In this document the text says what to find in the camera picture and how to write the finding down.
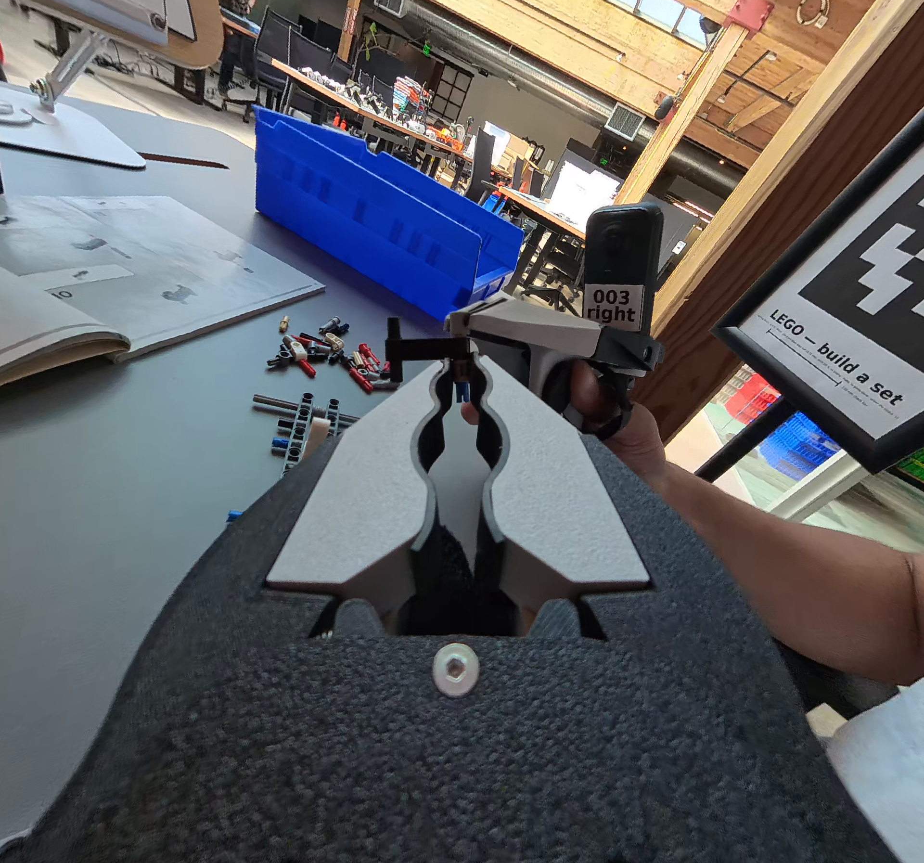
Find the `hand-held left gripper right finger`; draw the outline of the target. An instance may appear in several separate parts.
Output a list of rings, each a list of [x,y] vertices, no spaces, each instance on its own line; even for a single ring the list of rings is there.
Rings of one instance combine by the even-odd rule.
[[[489,466],[480,497],[475,583],[527,628],[551,601],[639,592],[651,577],[584,437],[480,357],[476,445]]]

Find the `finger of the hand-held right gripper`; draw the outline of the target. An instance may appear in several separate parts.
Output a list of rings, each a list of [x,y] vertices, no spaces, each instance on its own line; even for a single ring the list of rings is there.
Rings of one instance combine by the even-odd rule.
[[[505,340],[566,360],[588,360],[603,326],[514,296],[491,296],[446,315],[445,331],[455,337]]]

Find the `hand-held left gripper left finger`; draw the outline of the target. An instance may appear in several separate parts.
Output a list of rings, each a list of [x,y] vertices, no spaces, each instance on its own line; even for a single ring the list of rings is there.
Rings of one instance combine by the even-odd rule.
[[[443,528],[423,460],[443,406],[431,363],[342,434],[266,576],[274,592],[369,603],[387,631],[413,631],[443,573]]]

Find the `black lego assembly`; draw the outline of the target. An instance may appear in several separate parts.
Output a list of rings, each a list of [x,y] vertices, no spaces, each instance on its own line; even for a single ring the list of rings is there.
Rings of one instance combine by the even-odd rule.
[[[444,361],[449,363],[453,383],[456,385],[456,401],[470,401],[470,382],[475,347],[467,336],[445,338],[404,338],[399,317],[387,319],[385,339],[385,361],[388,366],[388,380],[391,384],[402,384],[405,380],[404,365],[417,361]]]

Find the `person's right forearm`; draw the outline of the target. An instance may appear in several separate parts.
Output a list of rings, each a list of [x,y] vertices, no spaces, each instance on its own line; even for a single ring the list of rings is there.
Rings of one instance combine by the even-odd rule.
[[[922,554],[781,519],[674,464],[650,484],[782,644],[881,684],[922,679]]]

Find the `group of lego beams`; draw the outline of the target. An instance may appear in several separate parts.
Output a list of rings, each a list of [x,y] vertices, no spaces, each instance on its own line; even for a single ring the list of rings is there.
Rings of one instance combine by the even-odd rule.
[[[328,438],[338,436],[359,421],[359,417],[344,413],[337,399],[321,407],[314,403],[311,393],[301,395],[298,402],[255,394],[252,404],[278,417],[271,453],[282,463],[281,477],[310,457]]]

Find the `pile of small lego pins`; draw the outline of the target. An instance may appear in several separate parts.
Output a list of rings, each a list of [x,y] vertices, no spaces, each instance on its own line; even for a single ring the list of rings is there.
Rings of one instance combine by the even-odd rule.
[[[349,343],[351,325],[341,316],[329,317],[314,331],[298,331],[289,318],[287,333],[281,334],[278,325],[279,342],[274,354],[265,362],[267,371],[292,369],[315,379],[326,365],[342,369],[367,395],[394,392],[398,388],[399,384],[391,384],[388,380],[386,361],[380,359],[368,343],[360,341],[354,347]]]

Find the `lego instruction booklet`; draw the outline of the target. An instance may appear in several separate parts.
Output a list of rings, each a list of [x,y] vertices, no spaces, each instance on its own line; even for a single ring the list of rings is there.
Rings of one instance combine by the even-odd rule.
[[[325,285],[168,197],[3,196],[1,384],[121,362]]]

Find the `person's right hand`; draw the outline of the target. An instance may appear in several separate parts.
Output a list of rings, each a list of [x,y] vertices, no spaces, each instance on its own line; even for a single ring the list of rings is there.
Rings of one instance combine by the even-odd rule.
[[[587,362],[572,363],[570,393],[572,407],[585,425],[598,430],[611,420],[608,414],[616,396]],[[664,489],[669,471],[664,444],[655,418],[645,407],[632,404],[627,425],[603,443],[649,487]]]

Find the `short wooden work table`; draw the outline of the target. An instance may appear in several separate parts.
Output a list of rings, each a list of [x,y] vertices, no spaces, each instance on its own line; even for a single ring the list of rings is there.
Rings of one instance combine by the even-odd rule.
[[[517,291],[525,292],[533,287],[537,278],[543,273],[552,253],[559,248],[563,240],[571,239],[578,247],[584,246],[585,232],[561,217],[549,211],[545,203],[511,187],[498,186],[499,196],[529,219],[536,222],[536,229],[528,240],[524,240],[514,273],[504,291],[514,296]]]

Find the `blue plastic bin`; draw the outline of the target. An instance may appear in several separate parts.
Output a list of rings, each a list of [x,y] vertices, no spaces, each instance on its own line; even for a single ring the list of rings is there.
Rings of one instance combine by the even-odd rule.
[[[523,232],[390,154],[256,107],[256,209],[438,321],[502,291]]]

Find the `black framed sign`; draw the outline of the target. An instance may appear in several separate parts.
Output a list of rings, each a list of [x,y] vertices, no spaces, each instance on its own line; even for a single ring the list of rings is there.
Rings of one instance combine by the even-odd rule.
[[[922,448],[923,114],[712,335],[871,474]]]

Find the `long wooden work table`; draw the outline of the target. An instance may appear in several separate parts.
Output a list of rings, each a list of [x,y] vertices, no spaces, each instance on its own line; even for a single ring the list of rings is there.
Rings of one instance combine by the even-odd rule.
[[[380,116],[375,111],[354,102],[352,98],[341,95],[324,84],[317,83],[311,77],[275,58],[270,59],[269,64],[280,71],[287,80],[287,92],[283,96],[283,106],[281,107],[283,110],[288,109],[292,90],[295,86],[300,88],[306,95],[324,101],[341,113],[353,114],[361,118],[362,128],[367,135],[388,140],[397,138],[398,143],[410,142],[411,148],[414,148],[416,144],[420,144],[423,146],[424,152],[431,157],[438,156],[447,161],[472,164],[472,158],[461,151],[456,151],[445,142],[434,140],[424,132],[417,132],[399,122]]]

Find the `round wooden board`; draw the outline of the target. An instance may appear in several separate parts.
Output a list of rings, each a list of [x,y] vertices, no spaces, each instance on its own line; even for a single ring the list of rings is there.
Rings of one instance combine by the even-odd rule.
[[[218,0],[167,0],[168,41],[161,48],[173,64],[204,69],[220,56],[224,43]]]

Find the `white stand base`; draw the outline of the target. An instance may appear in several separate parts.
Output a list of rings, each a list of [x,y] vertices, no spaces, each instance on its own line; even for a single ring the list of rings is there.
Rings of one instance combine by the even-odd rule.
[[[28,90],[1,84],[1,145],[89,163],[142,170],[144,158],[85,112],[63,103],[108,37],[84,28],[54,68]]]

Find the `wooden post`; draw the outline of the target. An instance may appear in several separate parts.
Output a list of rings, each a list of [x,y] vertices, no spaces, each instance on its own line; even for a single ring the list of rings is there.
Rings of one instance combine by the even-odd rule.
[[[633,205],[645,198],[716,81],[744,41],[763,30],[773,8],[771,0],[735,1],[685,84],[665,99],[667,106],[660,106],[657,130],[616,193],[615,205]]]

